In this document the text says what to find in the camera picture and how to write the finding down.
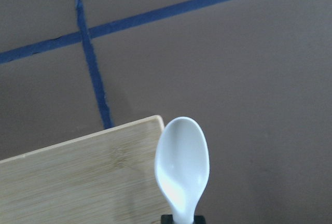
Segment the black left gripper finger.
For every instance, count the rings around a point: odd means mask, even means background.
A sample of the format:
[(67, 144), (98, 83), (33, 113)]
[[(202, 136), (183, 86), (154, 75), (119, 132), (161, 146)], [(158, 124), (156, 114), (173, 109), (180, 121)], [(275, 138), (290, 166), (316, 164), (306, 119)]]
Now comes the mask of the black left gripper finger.
[[(172, 215), (161, 215), (161, 224), (175, 224)], [(194, 215), (193, 224), (205, 224), (205, 217), (202, 215)]]

